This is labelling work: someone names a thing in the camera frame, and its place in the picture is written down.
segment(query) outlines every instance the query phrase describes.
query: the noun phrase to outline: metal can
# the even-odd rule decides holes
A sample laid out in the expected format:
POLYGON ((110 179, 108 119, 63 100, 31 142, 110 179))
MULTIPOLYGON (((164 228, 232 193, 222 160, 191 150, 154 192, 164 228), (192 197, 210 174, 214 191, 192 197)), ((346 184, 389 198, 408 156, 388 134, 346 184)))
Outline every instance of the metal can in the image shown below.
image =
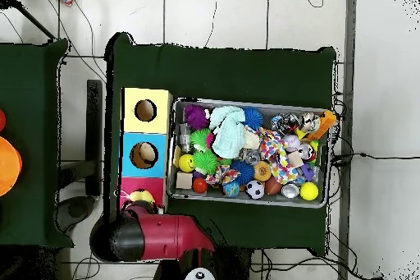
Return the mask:
POLYGON ((292 199, 299 194, 299 188, 294 183, 288 183, 281 188, 281 194, 292 199))

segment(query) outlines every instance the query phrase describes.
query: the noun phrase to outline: orange object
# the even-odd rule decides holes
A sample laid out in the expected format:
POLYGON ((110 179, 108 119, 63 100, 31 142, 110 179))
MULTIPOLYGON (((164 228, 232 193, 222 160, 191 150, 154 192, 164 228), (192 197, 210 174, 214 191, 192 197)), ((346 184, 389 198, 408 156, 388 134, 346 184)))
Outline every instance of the orange object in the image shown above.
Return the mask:
POLYGON ((323 136, 324 133, 328 131, 328 129, 334 126, 334 123, 336 123, 336 120, 337 120, 336 115, 334 115, 334 113, 332 113, 330 110, 326 110, 324 112, 324 117, 321 117, 321 125, 319 129, 315 133, 309 134, 307 139, 309 141, 319 140, 319 138, 323 136))
POLYGON ((21 169, 21 156, 9 141, 0 136, 0 197, 15 185, 21 169))

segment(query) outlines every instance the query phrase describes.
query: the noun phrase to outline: yellow tennis ball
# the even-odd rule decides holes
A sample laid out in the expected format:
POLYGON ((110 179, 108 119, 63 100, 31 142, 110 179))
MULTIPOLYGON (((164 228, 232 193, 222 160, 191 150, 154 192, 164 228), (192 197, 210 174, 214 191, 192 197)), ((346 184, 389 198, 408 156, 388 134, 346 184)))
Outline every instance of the yellow tennis ball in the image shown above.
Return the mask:
POLYGON ((194 160, 191 154, 183 154, 178 161, 180 170, 183 172, 192 172, 194 170, 194 160))
POLYGON ((304 200, 314 200, 318 197, 318 187, 313 182, 305 182, 300 187, 300 196, 304 200))

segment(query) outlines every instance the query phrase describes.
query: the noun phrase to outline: green felt table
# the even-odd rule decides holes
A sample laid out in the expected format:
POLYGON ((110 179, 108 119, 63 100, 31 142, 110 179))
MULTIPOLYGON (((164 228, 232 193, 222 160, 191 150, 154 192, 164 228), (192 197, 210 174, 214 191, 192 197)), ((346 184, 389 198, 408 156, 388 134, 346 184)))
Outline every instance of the green felt table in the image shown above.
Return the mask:
MULTIPOLYGON (((108 43, 112 92, 111 180, 118 172, 121 88, 169 90, 174 97, 331 108, 333 48, 237 50, 133 45, 126 33, 108 43)), ((109 146, 105 146, 106 159, 109 146)), ((112 197, 111 208, 116 201, 112 197)), ((324 254, 326 207, 304 209, 169 199, 168 212, 194 216, 221 243, 247 248, 309 248, 324 254)))
POLYGON ((0 197, 0 245, 72 246, 56 227, 57 65, 64 39, 43 46, 0 44, 0 133, 21 154, 14 187, 0 197))

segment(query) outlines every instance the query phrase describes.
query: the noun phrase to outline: soccer ball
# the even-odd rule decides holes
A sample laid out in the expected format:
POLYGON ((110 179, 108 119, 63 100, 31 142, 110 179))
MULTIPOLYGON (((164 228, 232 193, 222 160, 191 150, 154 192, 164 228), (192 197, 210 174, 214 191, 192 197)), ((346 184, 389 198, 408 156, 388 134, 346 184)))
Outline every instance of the soccer ball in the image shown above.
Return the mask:
POLYGON ((259 200, 264 195, 264 186, 260 181, 252 180, 246 185, 246 194, 253 200, 259 200))

